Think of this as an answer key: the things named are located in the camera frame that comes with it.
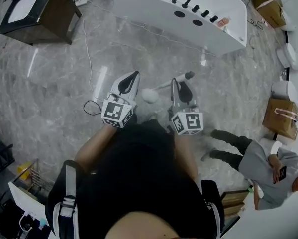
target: black hole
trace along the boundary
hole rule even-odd
[[[183,12],[181,12],[181,11],[176,11],[176,12],[174,13],[174,15],[175,15],[176,17],[179,17],[179,18],[184,18],[184,17],[185,17],[185,14],[184,14]]]
[[[197,19],[193,20],[193,24],[195,26],[203,26],[203,23],[201,21],[197,20]]]

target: backpack strap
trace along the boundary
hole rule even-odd
[[[199,187],[199,190],[203,196],[201,181],[198,184],[198,187]],[[216,239],[219,239],[220,238],[220,230],[221,230],[221,222],[220,222],[220,215],[219,215],[218,209],[214,203],[207,201],[205,198],[204,198],[204,201],[205,201],[205,204],[207,205],[208,209],[209,210],[212,209],[214,212],[214,216],[215,216],[215,220],[216,220]]]
[[[76,170],[66,165],[66,196],[55,205],[53,227],[58,239],[79,239]]]

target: white table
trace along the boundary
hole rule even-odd
[[[28,212],[33,218],[37,220],[44,219],[47,222],[45,215],[45,206],[31,196],[27,195],[25,192],[16,187],[12,182],[8,183],[11,194],[14,197],[15,203],[18,207],[23,209],[25,212]],[[48,239],[56,239],[56,236],[53,232],[50,232]]]

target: sneaker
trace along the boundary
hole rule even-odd
[[[216,148],[210,148],[210,149],[206,149],[206,154],[200,159],[201,161],[205,161],[209,158],[211,158],[210,154],[212,151],[217,150]]]

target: standing person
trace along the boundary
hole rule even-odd
[[[212,149],[211,158],[220,159],[254,182],[254,204],[256,210],[279,207],[293,193],[298,191],[298,155],[279,148],[276,154],[270,154],[258,142],[244,136],[213,130],[209,136],[223,140],[236,147],[243,155]],[[280,170],[287,166],[286,177],[279,181]],[[258,186],[263,190],[259,197]]]
[[[69,234],[80,239],[214,239],[218,223],[205,200],[217,203],[222,225],[223,206],[216,184],[208,181],[213,190],[203,186],[202,195],[197,177],[190,136],[166,134],[156,119],[121,130],[104,125],[75,161],[65,161],[46,217],[61,239]]]

